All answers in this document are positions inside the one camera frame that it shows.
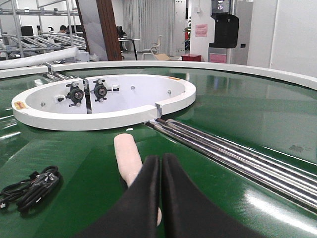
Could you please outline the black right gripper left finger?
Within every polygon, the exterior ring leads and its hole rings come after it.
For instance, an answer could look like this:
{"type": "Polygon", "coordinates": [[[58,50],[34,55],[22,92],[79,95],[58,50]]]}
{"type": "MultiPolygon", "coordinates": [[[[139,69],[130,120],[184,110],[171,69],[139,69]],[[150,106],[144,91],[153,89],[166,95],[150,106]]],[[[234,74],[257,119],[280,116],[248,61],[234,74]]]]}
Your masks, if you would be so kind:
{"type": "Polygon", "coordinates": [[[156,238],[159,208],[159,156],[146,158],[120,199],[76,238],[156,238]]]}

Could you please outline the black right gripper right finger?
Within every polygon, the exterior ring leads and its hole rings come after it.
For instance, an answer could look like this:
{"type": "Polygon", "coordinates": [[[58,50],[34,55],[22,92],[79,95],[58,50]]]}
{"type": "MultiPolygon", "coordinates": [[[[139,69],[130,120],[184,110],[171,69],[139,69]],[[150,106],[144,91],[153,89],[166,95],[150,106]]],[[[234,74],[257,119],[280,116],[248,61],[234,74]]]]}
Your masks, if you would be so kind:
{"type": "Polygon", "coordinates": [[[162,157],[161,194],[167,238],[261,237],[212,203],[172,153],[162,157]]]}

